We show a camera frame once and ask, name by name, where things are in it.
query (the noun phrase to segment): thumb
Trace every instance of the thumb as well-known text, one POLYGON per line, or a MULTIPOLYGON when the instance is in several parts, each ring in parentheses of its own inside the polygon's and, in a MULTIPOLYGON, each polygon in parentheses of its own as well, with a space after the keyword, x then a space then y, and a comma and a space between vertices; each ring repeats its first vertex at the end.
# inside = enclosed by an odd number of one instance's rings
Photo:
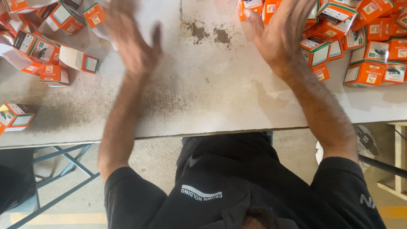
POLYGON ((155 24, 155 29, 153 32, 153 51, 157 54, 161 54, 161 23, 157 22, 155 24))
POLYGON ((261 16, 256 13, 256 11, 248 8, 245 8, 243 13, 246 15, 247 21, 250 22, 250 24, 252 25, 253 36, 261 37, 264 31, 264 25, 261 16))

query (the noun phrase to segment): concrete floor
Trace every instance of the concrete floor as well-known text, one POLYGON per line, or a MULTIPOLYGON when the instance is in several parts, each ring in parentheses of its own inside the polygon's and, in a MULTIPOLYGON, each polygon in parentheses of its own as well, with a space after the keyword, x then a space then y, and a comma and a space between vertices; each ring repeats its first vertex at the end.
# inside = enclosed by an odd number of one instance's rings
MULTIPOLYGON (((378 159, 394 164, 394 131, 382 123, 368 124, 366 127, 373 133, 376 139, 381 154, 378 159)), ((281 163, 308 184, 311 183, 318 167, 315 159, 316 141, 316 138, 309 129, 274 132, 273 146, 277 150, 281 163)), ((94 173, 97 172, 96 158, 98 147, 98 144, 93 145, 80 160, 81 163, 94 173)), ((156 184, 166 193, 169 193, 174 186, 176 161, 181 148, 181 138, 136 141, 133 154, 130 158, 130 166, 143 178, 156 184)), ((44 150, 36 156, 49 152, 44 150)), ((59 156, 53 160, 36 164, 35 171, 43 176, 48 176, 53 170, 58 174, 68 163, 67 159, 59 156)), ((365 173, 369 191, 375 205, 377 207, 407 206, 407 201, 401 200, 377 187, 376 182, 387 176, 389 176, 389 173, 374 167, 368 169, 365 173)), ((68 176, 39 189, 41 205, 43 206, 86 178, 87 176, 81 170, 76 170, 68 176)), ((106 229, 103 201, 103 183, 99 177, 21 228, 106 229)), ((18 220, 19 217, 21 218, 22 215, 1 215, 0 228, 7 228, 12 222, 18 220)), ((407 225, 407 219, 384 218, 384 221, 389 229, 405 228, 407 225)))

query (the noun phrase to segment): yellow floor line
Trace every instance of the yellow floor line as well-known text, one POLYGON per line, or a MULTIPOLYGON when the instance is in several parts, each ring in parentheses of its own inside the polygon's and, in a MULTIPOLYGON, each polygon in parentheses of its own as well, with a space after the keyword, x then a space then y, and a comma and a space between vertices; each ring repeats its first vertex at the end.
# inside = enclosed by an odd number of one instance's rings
MULTIPOLYGON (((28 214, 10 213, 12 224, 17 223, 28 214)), ((107 224, 106 213, 89 214, 41 214, 27 225, 57 225, 57 224, 107 224)))
POLYGON ((407 219, 407 206, 377 207, 383 219, 407 219))

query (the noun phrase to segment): rubber band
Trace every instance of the rubber band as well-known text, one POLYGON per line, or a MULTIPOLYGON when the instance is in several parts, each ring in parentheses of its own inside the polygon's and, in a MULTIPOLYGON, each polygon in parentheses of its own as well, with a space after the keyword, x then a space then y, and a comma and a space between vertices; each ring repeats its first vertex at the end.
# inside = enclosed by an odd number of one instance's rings
POLYGON ((181 36, 183 36, 183 37, 192 37, 192 35, 194 34, 194 26, 192 25, 191 22, 188 22, 188 21, 186 21, 186 22, 181 22, 181 24, 179 25, 179 33, 180 33, 181 36), (191 32, 191 34, 189 34, 189 33, 188 33, 188 34, 182 33, 181 27, 182 27, 183 24, 188 24, 189 26, 188 26, 187 28, 192 27, 192 32, 191 32))

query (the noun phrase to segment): forearm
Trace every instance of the forearm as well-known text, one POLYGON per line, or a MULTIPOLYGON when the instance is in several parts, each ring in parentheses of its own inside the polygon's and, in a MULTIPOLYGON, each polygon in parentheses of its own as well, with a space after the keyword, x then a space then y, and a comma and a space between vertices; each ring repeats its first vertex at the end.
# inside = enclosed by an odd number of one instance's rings
POLYGON ((324 158, 340 156, 358 162, 355 131, 333 94, 306 63, 293 66, 288 75, 283 79, 292 88, 310 130, 324 148, 324 158))
POLYGON ((128 160, 134 145, 143 79, 142 76, 126 74, 110 112, 98 155, 98 168, 103 181, 106 181, 116 169, 129 166, 128 160))

